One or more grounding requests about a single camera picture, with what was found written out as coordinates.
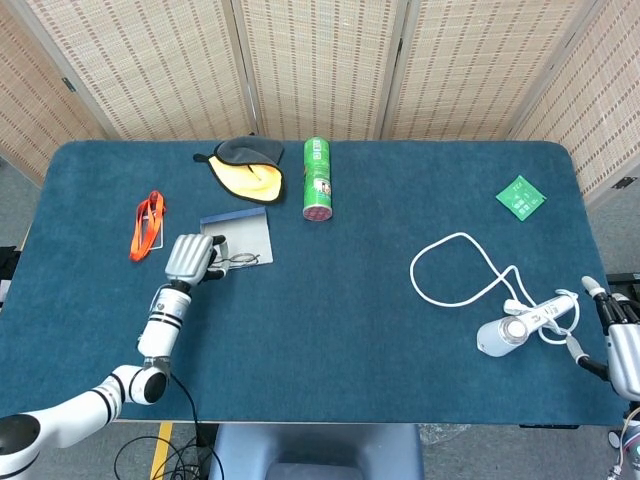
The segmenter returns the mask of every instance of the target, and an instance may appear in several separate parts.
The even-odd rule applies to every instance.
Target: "woven screen panel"
[[[56,149],[88,138],[102,128],[0,2],[0,154],[42,184]]]
[[[583,0],[423,1],[394,139],[505,138]]]
[[[220,2],[28,3],[122,138],[250,131]]]
[[[585,196],[640,154],[640,2],[606,2],[516,138],[564,145]]]
[[[266,135],[373,138],[397,2],[241,4]]]

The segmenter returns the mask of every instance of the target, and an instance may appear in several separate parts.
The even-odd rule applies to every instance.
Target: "floor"
[[[637,183],[590,212],[594,236],[609,273],[640,271]],[[33,184],[0,160],[0,245],[21,244],[38,197],[39,190]],[[112,424],[71,448],[43,452],[37,472],[50,480],[117,478],[113,462],[122,445],[135,437],[157,433],[158,424],[154,423]],[[174,425],[172,442],[185,445],[193,433],[190,425]],[[606,433],[602,427],[545,430],[428,425],[422,431],[425,479],[604,479],[616,459]],[[142,440],[128,448],[118,461],[119,478],[149,478],[154,450],[153,440]]]

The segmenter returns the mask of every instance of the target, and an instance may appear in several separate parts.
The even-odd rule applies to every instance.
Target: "spray can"
[[[331,167],[329,142],[311,137],[304,143],[304,206],[307,220],[321,222],[333,215],[331,209]]]

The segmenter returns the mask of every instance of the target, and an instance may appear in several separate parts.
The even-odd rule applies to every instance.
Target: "blue tablecloth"
[[[140,364],[147,320],[175,238],[201,217],[254,206],[226,193],[193,153],[216,142],[79,142],[56,154],[6,308],[0,316],[0,416],[51,406],[121,364]],[[571,160],[545,142],[331,143],[334,217],[302,217],[302,143],[285,145],[283,203],[267,207],[274,263],[193,291],[173,355],[203,420],[615,424],[625,405],[531,338],[504,358],[476,349],[502,316],[500,286],[472,306],[424,302],[409,263],[465,231],[498,268],[516,264],[532,296],[604,281]],[[548,200],[520,222],[494,197],[523,175]],[[128,258],[137,204],[166,198],[165,248]],[[492,280],[456,240],[417,268],[434,297],[470,296]],[[595,308],[580,296],[575,332],[604,359]],[[171,386],[124,418],[187,420]]]

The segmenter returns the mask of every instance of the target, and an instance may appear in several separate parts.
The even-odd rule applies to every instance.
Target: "green packet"
[[[518,175],[518,178],[496,195],[496,198],[521,222],[524,222],[547,199],[522,175]]]

